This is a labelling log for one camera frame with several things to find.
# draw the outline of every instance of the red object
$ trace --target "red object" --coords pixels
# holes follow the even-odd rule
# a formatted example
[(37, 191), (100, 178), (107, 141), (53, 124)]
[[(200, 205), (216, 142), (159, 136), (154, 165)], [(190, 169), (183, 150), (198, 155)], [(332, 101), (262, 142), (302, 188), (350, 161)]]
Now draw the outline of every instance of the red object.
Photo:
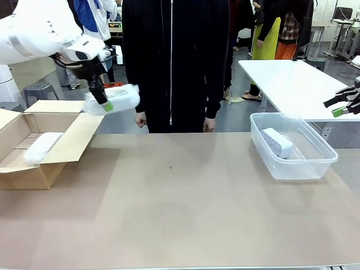
[(111, 88), (111, 87), (117, 87), (117, 86), (124, 86), (123, 83), (104, 83), (104, 88)]

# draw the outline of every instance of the white wall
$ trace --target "white wall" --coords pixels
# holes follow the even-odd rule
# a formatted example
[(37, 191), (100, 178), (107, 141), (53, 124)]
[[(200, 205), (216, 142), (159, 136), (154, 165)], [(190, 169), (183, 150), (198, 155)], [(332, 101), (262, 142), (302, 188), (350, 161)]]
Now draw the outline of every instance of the white wall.
[[(314, 12), (313, 21), (330, 21), (332, 15), (334, 14), (336, 0), (317, 0), (317, 1), (318, 1), (318, 7)], [(360, 0), (339, 0), (337, 6), (352, 8), (353, 9), (352, 18), (354, 18), (356, 17), (356, 10), (360, 6)], [(324, 41), (331, 41), (336, 34), (335, 32), (336, 32), (336, 24), (334, 23), (334, 27), (326, 28)]]

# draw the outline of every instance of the gray stool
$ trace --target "gray stool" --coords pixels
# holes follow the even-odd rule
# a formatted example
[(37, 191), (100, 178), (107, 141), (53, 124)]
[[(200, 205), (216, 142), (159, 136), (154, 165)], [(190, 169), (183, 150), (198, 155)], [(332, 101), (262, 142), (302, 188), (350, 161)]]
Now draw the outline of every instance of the gray stool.
[(324, 72), (324, 70), (325, 70), (326, 61), (324, 59), (307, 58), (307, 59), (305, 59), (305, 62), (308, 63), (310, 66), (313, 66), (313, 67), (317, 68), (318, 70), (321, 70), (322, 72)]
[(0, 102), (0, 109), (8, 111), (17, 111), (18, 113), (23, 113), (24, 108), (18, 102)]
[(57, 96), (53, 86), (49, 83), (34, 83), (24, 88), (24, 95), (26, 99), (26, 105), (29, 107), (29, 97), (36, 97), (38, 100), (48, 100), (48, 94), (54, 93), (57, 100)]

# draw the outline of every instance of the plastic container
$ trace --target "plastic container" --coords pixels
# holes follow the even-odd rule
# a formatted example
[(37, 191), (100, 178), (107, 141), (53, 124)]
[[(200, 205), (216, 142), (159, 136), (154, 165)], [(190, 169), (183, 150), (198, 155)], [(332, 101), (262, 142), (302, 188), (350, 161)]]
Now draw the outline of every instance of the plastic container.
[[(282, 113), (250, 116), (251, 137), (266, 167), (275, 179), (301, 180), (323, 177), (338, 160), (334, 149), (304, 120)], [(288, 159), (276, 156), (260, 131), (273, 128), (294, 144)]]

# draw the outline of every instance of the open cardboard box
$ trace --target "open cardboard box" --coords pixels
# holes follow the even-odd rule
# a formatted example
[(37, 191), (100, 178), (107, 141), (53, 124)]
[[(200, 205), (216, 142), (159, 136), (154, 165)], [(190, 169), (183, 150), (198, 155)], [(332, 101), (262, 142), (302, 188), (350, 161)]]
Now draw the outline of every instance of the open cardboard box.
[[(80, 113), (83, 101), (40, 100), (23, 114), (0, 110), (0, 190), (50, 189), (66, 163), (79, 161), (103, 116)], [(45, 132), (64, 132), (39, 165), (24, 154)]]

